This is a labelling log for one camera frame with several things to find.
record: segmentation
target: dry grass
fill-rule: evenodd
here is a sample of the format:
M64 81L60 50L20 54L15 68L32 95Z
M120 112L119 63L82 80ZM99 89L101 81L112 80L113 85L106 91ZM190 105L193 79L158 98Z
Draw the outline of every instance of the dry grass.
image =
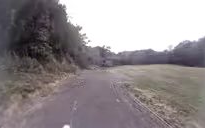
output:
M111 72L128 81L129 91L171 126L205 127L205 68L121 66Z

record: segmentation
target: sky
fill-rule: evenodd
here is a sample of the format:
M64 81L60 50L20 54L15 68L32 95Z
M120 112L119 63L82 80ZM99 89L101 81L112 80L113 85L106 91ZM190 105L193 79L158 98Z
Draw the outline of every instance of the sky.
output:
M205 36L205 0L60 0L90 46L162 51Z

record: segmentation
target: foliage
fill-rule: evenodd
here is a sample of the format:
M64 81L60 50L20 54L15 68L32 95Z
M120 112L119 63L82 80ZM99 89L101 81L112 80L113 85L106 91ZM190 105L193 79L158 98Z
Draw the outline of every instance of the foliage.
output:
M178 64L205 67L205 37L197 41L183 41L163 52L152 49L120 52L111 60L114 65Z

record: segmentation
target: grass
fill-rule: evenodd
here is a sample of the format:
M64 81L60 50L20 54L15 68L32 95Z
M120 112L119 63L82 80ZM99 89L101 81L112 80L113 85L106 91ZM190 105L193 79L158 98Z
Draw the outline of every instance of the grass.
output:
M128 81L128 90L171 126L205 125L205 68L146 65L110 70Z

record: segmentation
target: road marking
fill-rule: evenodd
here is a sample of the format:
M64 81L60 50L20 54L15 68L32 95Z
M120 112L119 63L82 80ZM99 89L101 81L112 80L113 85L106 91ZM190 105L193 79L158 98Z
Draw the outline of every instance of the road marking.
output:
M70 126L66 124L62 128L70 128Z

